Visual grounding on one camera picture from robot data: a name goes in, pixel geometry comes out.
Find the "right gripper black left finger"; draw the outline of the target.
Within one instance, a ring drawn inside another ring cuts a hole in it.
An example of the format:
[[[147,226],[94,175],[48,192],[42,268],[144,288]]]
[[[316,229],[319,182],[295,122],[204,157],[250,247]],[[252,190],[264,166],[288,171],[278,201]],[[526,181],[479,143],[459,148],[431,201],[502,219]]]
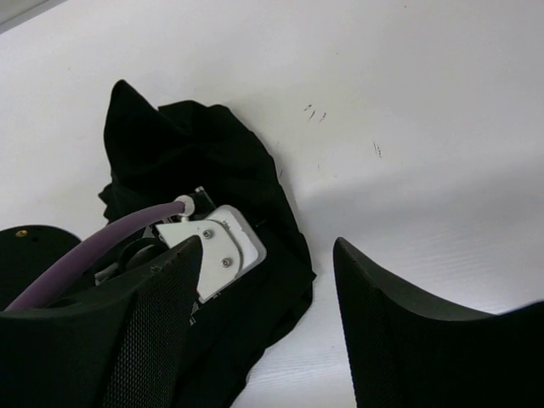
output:
[[[192,236],[46,309],[1,315],[4,407],[169,407],[201,270]]]

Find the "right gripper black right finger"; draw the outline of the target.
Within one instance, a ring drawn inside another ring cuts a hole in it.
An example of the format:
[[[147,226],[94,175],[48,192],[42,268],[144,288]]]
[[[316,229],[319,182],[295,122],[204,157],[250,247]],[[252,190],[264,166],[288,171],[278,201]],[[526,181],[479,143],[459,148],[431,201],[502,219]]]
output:
[[[433,295],[347,240],[337,299],[360,407],[540,407],[543,305],[489,314]]]

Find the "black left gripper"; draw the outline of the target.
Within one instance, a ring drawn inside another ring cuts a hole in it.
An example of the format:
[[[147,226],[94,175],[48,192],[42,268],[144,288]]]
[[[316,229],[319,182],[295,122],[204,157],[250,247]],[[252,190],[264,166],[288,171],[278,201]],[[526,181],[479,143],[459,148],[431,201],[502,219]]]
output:
[[[1,309],[6,309],[42,272],[80,240],[47,225],[22,225],[1,232]],[[162,253],[162,241],[137,233],[109,250],[60,297],[87,290],[97,283],[134,269]]]

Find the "black pleated skirt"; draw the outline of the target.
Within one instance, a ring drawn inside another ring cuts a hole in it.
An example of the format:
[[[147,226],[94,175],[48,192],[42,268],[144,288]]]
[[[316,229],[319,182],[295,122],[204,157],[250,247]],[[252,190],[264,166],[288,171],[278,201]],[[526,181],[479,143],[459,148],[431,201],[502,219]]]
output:
[[[238,209],[266,259],[193,314],[174,392],[177,407],[228,407],[250,370],[313,300],[309,248],[258,137],[222,105],[151,106],[127,82],[110,96],[104,130],[111,182],[105,217],[172,201],[203,187]]]

